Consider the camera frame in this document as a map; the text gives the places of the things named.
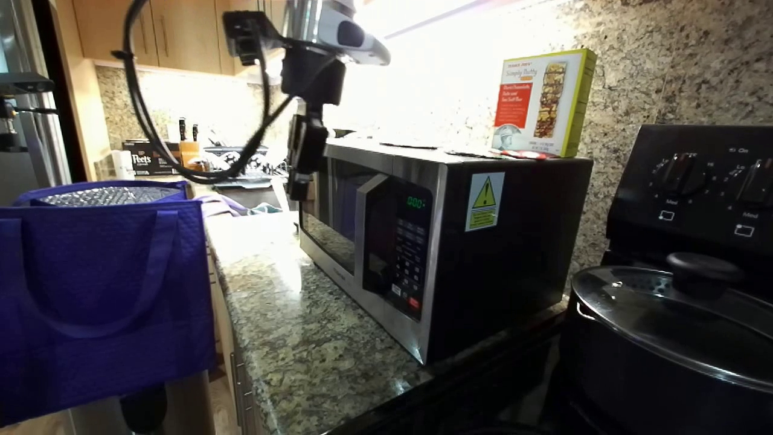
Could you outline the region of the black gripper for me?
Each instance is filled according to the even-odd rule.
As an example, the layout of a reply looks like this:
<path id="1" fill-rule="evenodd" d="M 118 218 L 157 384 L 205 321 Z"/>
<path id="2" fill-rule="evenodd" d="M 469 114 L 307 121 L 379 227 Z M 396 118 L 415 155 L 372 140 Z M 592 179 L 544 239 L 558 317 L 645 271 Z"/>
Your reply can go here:
<path id="1" fill-rule="evenodd" d="M 304 104 L 290 121 L 287 138 L 287 193 L 304 201 L 312 174 L 321 167 L 329 131 L 321 104 Z"/>

